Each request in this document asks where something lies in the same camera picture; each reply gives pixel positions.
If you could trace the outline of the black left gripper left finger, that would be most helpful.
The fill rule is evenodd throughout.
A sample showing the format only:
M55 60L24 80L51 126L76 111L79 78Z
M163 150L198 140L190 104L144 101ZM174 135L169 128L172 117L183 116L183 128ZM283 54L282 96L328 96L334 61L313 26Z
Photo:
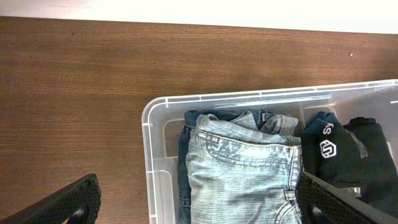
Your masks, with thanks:
M87 174L1 223L88 223L94 224L101 206L96 174Z

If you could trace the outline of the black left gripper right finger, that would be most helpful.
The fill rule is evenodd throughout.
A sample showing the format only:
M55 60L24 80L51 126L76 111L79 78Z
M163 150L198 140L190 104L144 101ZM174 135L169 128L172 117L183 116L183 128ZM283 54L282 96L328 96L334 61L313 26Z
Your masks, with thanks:
M305 171L300 173L295 194L304 224L397 224L397 218Z

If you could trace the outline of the black garment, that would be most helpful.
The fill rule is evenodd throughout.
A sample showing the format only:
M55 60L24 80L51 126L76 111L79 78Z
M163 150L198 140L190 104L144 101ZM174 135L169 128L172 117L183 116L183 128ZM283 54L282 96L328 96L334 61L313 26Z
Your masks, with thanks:
M330 134L302 134L306 172L393 217L397 170L386 137L374 118L334 124Z

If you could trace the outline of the light blue jeans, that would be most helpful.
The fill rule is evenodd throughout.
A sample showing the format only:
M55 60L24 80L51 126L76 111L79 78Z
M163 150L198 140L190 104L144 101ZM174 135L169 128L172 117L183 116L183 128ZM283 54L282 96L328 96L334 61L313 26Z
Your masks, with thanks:
M275 114L259 126L251 111L223 121L201 114L186 165L192 223L300 223L297 118Z

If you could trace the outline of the clear plastic storage bin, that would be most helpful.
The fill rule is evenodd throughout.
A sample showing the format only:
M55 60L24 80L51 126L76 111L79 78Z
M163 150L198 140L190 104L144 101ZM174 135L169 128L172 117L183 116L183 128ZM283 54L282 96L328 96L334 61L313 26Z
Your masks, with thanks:
M165 96L152 100L142 112L147 194L151 224L177 223L179 217L178 140L189 110L264 109L298 119L300 135L319 111L336 115L341 124L355 117L374 118L397 160L397 80L274 90Z

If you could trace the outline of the dark blue jeans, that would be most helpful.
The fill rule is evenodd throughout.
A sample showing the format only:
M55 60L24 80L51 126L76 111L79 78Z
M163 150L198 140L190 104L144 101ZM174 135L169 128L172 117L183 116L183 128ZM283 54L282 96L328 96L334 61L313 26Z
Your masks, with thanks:
M249 110L254 118L254 127L267 134L279 134L286 122L284 114L277 114L265 110ZM178 189L179 189L179 217L177 223L191 223L191 188L188 181L186 156L190 141L190 132L197 125L197 118L201 114L213 114L223 121L232 121L241 112L231 110L190 110L184 114L185 123L178 142Z

